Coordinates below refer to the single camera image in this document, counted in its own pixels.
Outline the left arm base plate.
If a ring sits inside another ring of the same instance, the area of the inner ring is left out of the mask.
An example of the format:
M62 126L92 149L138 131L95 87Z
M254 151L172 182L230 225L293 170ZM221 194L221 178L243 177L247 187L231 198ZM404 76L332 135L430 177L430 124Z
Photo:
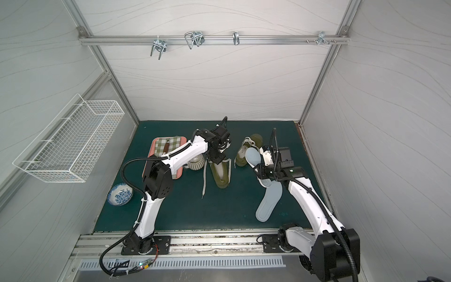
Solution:
M135 235L123 241L121 255L137 256L137 255L160 255L169 254L171 245L170 236L153 236L152 239L139 240Z

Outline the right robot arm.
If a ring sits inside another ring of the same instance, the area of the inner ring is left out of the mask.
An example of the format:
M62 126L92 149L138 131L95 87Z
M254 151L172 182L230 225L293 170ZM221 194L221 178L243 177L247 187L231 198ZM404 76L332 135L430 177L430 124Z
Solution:
M287 190L311 225L311 233L296 224L280 228L279 249L286 253L300 251L304 268L322 282L346 277L358 281L361 254L358 234L354 229L346 229L329 211L305 170L294 165L289 148L250 148L245 159L266 189L256 211L257 220L266 222L283 190Z

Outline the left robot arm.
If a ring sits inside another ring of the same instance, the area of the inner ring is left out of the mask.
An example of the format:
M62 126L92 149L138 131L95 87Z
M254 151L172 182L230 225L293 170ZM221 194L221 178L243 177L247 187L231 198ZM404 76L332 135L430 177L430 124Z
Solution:
M143 174L145 205L140 211L137 228L134 231L138 242L153 238L161 204L173 189L172 175L194 157L202 154L208 161L216 165L221 164L226 159L224 151L229 146L228 130L222 125L217 125L213 130L196 130L192 140L161 157L151 156L145 159L147 161Z

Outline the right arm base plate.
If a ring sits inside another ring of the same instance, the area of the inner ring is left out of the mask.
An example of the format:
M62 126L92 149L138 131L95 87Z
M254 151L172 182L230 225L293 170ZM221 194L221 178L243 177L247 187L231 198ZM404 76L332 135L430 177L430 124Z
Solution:
M262 235L264 253L302 253L309 255L314 238L308 233L287 231L278 235Z

